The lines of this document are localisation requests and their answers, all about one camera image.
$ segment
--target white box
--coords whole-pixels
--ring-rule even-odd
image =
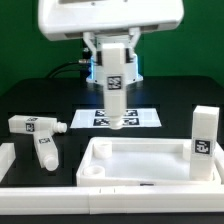
[[[190,179],[185,147],[190,142],[186,139],[93,138],[76,174],[77,185],[220,185],[216,168],[211,181]]]
[[[211,180],[217,139],[219,108],[197,106],[193,114],[190,177]]]

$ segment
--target white plastic object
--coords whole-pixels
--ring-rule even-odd
[[[95,146],[100,142],[112,144],[111,157],[95,156]],[[76,174],[77,185],[220,185],[216,167],[210,181],[190,179],[189,157],[184,156],[189,144],[190,139],[92,138]],[[84,175],[86,167],[93,166],[103,167],[105,176]]]
[[[125,46],[121,43],[103,44],[102,64],[104,69],[104,106],[110,128],[123,127],[122,117],[127,108],[125,85]]]
[[[54,171],[59,165],[58,150],[49,131],[37,131],[33,135],[34,145],[41,168]]]
[[[173,141],[184,144],[191,140]],[[216,152],[224,183],[224,152],[218,143]],[[0,188],[1,215],[224,212],[223,201],[224,185],[216,184]]]
[[[33,134],[35,131],[49,130],[51,135],[54,133],[64,133],[67,124],[57,122],[56,118],[51,117],[31,117],[15,115],[9,119],[9,130],[12,133]]]
[[[102,166],[88,166],[83,169],[83,175],[90,178],[105,177],[105,169]]]
[[[193,114],[190,177],[211,180],[213,177],[219,108],[197,106]]]
[[[38,23],[49,40],[82,38],[84,32],[123,33],[175,29],[183,18],[182,0],[39,0]]]
[[[0,146],[0,182],[16,158],[13,143],[3,143]]]
[[[94,156],[98,159],[108,159],[112,156],[111,141],[96,141],[93,144]]]

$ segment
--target black table surface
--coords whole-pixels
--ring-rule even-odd
[[[92,137],[191,138],[197,105],[220,108],[217,141],[224,145],[224,88],[203,76],[145,77],[127,91],[128,108],[156,108],[162,127],[69,129],[55,134],[59,167],[41,169],[31,135],[9,133],[14,115],[56,117],[71,125],[77,109],[103,108],[102,90],[87,88],[79,78],[27,79],[0,97],[0,145],[13,142],[16,161],[0,183],[6,187],[75,186],[75,174]],[[224,213],[0,216],[0,223],[224,223]]]

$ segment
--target marker sticker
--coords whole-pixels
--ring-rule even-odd
[[[161,127],[156,109],[127,109],[124,127]],[[109,118],[104,109],[76,110],[70,128],[109,128]]]

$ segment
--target white rectangular block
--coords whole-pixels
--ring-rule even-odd
[[[190,178],[210,181],[214,171],[219,108],[197,106],[193,114]]]
[[[58,149],[50,132],[36,131],[33,138],[41,168],[46,168],[48,171],[57,169],[59,165]]]
[[[15,148],[13,143],[3,143],[0,146],[0,182],[15,160]]]

